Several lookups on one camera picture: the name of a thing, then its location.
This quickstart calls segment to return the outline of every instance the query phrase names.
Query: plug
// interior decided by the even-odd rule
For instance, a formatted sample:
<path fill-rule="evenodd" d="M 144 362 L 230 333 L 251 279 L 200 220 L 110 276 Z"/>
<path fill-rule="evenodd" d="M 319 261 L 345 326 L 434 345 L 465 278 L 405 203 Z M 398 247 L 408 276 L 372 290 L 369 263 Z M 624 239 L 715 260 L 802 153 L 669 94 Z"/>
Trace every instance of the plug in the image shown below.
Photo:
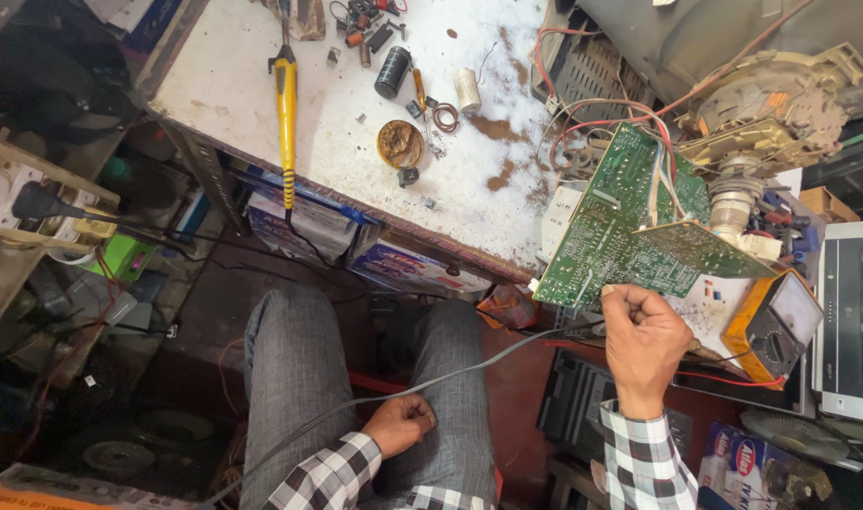
<path fill-rule="evenodd" d="M 67 205 L 56 193 L 44 189 L 37 180 L 27 182 L 13 202 L 13 215 L 20 220 L 42 220 L 52 216 L 84 218 L 85 211 Z"/>

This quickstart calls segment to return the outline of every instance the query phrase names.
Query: white ceramic capacitor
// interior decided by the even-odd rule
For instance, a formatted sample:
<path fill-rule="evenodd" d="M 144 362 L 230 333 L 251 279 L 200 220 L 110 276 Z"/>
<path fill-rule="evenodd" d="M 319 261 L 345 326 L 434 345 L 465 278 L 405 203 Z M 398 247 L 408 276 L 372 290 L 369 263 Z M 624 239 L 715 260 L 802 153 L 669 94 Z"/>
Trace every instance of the white ceramic capacitor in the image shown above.
<path fill-rule="evenodd" d="M 482 108 L 482 97 L 476 85 L 476 72 L 462 68 L 453 75 L 453 86 L 457 89 L 457 99 L 460 101 L 460 113 L 475 113 Z"/>

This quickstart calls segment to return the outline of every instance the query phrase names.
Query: plaid shirt sleeve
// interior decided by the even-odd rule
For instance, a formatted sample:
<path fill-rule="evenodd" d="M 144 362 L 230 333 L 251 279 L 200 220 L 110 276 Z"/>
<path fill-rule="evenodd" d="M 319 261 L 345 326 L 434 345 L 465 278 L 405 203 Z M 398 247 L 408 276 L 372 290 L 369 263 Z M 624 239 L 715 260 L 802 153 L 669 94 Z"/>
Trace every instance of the plaid shirt sleeve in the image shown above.
<path fill-rule="evenodd" d="M 618 412 L 617 400 L 601 403 L 601 417 L 612 509 L 696 508 L 698 485 L 680 460 L 667 417 L 626 418 Z"/>
<path fill-rule="evenodd" d="M 294 468 L 262 510 L 350 510 L 356 505 L 359 489 L 380 467 L 378 444 L 366 434 L 351 432 Z"/>

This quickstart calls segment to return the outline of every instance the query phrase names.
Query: white workbench surface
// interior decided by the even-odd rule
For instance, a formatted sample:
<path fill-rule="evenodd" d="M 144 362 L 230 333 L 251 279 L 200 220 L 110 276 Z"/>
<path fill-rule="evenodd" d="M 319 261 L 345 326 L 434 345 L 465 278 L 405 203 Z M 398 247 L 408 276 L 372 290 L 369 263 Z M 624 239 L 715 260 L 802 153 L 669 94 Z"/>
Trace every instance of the white workbench surface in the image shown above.
<path fill-rule="evenodd" d="M 372 67 L 359 64 L 357 49 L 336 37 L 327 14 L 324 41 L 292 41 L 299 64 L 296 120 L 296 173 L 318 188 L 363 204 L 366 213 L 406 221 L 448 242 L 491 256 L 493 263 L 532 275 L 543 269 L 535 259 L 539 221 L 552 188 L 533 164 L 549 117 L 528 91 L 527 54 L 532 50 L 545 0 L 410 2 L 397 23 L 406 24 L 377 54 Z M 335 12 L 343 11 L 336 6 Z M 448 29 L 456 33 L 453 38 Z M 394 45 L 407 48 L 423 73 L 426 93 L 457 104 L 453 73 L 482 71 L 483 108 L 460 116 L 455 133 L 432 133 L 442 154 L 426 152 L 421 179 L 397 185 L 396 170 L 381 161 L 375 136 L 385 122 L 413 122 L 404 106 L 415 98 L 407 76 L 394 101 L 381 98 L 373 84 Z M 277 56 L 280 26 L 267 8 L 246 0 L 211 0 L 165 76 L 149 107 L 164 118 L 234 148 L 251 162 L 279 165 L 278 117 L 273 76 L 267 59 Z M 343 53 L 335 69 L 325 66 L 331 46 Z M 356 121 L 361 113 L 364 122 Z M 431 120 L 429 131 L 436 132 Z M 425 207 L 425 197 L 438 207 Z"/>

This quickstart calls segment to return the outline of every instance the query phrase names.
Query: yellow soldering iron handle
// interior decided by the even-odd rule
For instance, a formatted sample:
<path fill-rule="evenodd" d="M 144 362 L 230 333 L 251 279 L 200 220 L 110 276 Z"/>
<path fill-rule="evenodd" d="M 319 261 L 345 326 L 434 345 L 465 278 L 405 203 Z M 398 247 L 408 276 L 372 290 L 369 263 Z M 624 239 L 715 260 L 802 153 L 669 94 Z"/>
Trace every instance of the yellow soldering iron handle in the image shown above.
<path fill-rule="evenodd" d="M 293 209 L 296 174 L 296 58 L 289 45 L 280 48 L 278 58 L 268 59 L 274 72 L 280 123 L 280 164 L 284 169 L 284 207 Z"/>

